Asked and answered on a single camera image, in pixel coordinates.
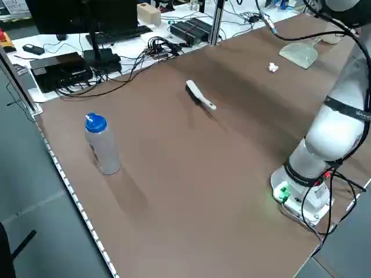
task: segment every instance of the brown table surface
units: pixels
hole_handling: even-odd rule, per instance
[[[277,28],[299,36],[325,24],[302,15]],[[319,44],[308,70],[278,55],[285,45],[261,28],[156,65],[106,96],[43,105],[38,122],[121,277],[292,277],[318,245],[279,212],[269,178],[305,135],[353,44]],[[188,79],[216,111],[192,102]],[[90,111],[115,133],[115,175],[93,163]],[[368,142],[343,172],[364,184],[370,157]],[[341,216],[351,195],[338,184],[336,198]]]

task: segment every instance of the white table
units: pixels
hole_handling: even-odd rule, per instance
[[[143,34],[138,38],[130,39],[128,41],[117,42],[114,44],[114,46],[105,45],[104,47],[111,47],[112,52],[118,54],[119,56],[136,58],[144,50],[144,48],[146,48],[148,40],[153,36],[161,36],[174,43],[184,42],[182,39],[173,36],[169,32],[170,21],[172,22],[177,22],[179,20],[184,21],[192,17],[197,17],[206,23],[209,24],[213,23],[212,17],[214,15],[215,10],[215,3],[213,2],[213,0],[206,0],[205,14],[190,10],[189,4],[176,6],[175,9],[176,10],[172,12],[162,14],[161,25],[159,27],[154,25],[148,25],[148,27],[150,27],[153,30],[153,32]],[[220,31],[220,35],[223,39],[228,39],[235,35],[242,34],[243,32],[251,31],[253,29],[257,29],[264,26],[264,23],[257,22],[253,25],[253,28],[251,28],[249,24],[245,24],[244,19],[242,17],[237,15],[243,12],[257,12],[253,0],[248,1],[245,0],[241,6],[237,5],[237,3],[234,0],[230,0],[225,3]],[[265,12],[270,16],[273,22],[281,21],[298,14],[298,12],[295,10],[280,10],[279,8],[266,9]],[[17,52],[9,53],[8,54],[9,59],[12,62],[12,64],[19,64],[27,68],[30,68],[30,60],[24,60],[21,58],[17,58],[15,56],[20,56],[23,58],[47,58],[72,52],[78,52],[79,54],[82,54],[83,50],[92,49],[89,42],[86,40],[85,35],[86,34],[69,34],[67,40],[62,41],[61,43],[58,43],[58,40],[55,35],[37,35],[28,38],[17,39],[13,41],[17,49]],[[22,46],[26,44],[32,44],[40,47],[45,46],[46,52],[40,56],[27,53],[22,49]],[[205,45],[207,45],[207,43],[200,43],[199,45],[194,47],[184,48],[183,51],[184,52],[193,51],[200,47],[204,47]],[[133,67],[133,63],[134,60],[122,57],[121,58],[122,73],[129,72]],[[143,67],[148,67],[153,63],[156,63],[156,60],[148,59],[143,63]],[[109,77],[115,78],[118,76],[119,73],[113,73],[110,74]],[[29,91],[34,101],[38,103],[43,103],[45,101],[59,97],[56,92],[43,94],[38,87],[33,88]]]

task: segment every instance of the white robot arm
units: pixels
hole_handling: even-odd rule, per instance
[[[367,25],[371,23],[371,1],[318,0],[318,2],[322,11],[330,17],[341,20],[349,27],[363,26],[359,40],[371,52],[371,24]],[[271,176],[274,198],[282,202],[282,196],[286,196],[286,208],[300,218],[304,215],[305,220],[312,226],[316,225],[329,210],[330,192],[324,180],[319,179],[330,167],[328,162],[342,160],[347,156],[358,145],[362,135],[367,134],[369,126],[367,121],[330,108],[327,100],[356,108],[358,113],[362,114],[368,97],[366,95],[369,88],[368,71],[365,55],[356,45],[306,137],[285,164]],[[315,186],[311,185],[313,180],[316,181]]]

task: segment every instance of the plastic bottle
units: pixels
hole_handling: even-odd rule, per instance
[[[102,174],[116,173],[121,162],[118,156],[114,135],[107,120],[95,113],[86,115],[86,139],[97,159],[99,170]]]

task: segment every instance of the gray floor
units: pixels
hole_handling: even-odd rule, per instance
[[[334,277],[371,277],[371,187],[328,239],[316,259]]]
[[[0,72],[0,221],[14,250],[37,235],[16,258],[17,277],[110,277],[66,195],[36,126],[13,101]]]

